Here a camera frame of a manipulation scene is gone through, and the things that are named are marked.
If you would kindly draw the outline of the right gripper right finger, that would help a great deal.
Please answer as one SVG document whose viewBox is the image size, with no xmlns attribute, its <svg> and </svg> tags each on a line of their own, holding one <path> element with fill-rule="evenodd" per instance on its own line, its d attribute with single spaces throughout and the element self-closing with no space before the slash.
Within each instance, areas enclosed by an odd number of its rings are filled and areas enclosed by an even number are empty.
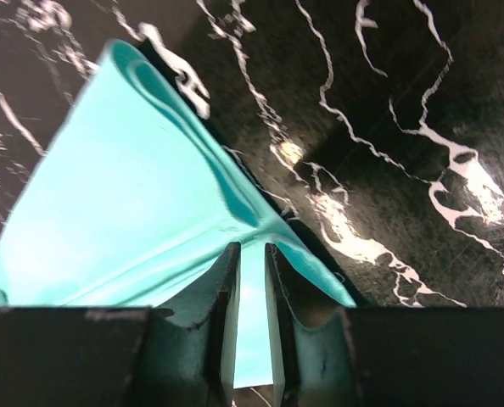
<svg viewBox="0 0 504 407">
<path fill-rule="evenodd" d="M 277 406 L 504 406 L 504 309 L 348 308 L 266 246 Z"/>
</svg>

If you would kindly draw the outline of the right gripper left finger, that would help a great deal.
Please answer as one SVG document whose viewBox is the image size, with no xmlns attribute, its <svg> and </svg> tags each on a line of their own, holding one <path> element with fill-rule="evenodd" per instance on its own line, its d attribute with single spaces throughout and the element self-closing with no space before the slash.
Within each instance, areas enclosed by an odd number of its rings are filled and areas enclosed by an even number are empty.
<svg viewBox="0 0 504 407">
<path fill-rule="evenodd" d="M 18 307 L 0 290 L 0 406 L 228 406 L 240 246 L 161 306 Z"/>
</svg>

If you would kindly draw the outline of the teal t shirt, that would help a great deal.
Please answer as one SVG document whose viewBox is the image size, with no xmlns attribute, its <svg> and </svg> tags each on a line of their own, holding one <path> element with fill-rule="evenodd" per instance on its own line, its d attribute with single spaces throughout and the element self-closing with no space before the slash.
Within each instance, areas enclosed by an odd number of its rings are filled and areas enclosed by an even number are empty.
<svg viewBox="0 0 504 407">
<path fill-rule="evenodd" d="M 272 382 L 265 246 L 338 278 L 131 44 L 108 42 L 0 236 L 0 304 L 159 305 L 241 245 L 235 387 Z"/>
</svg>

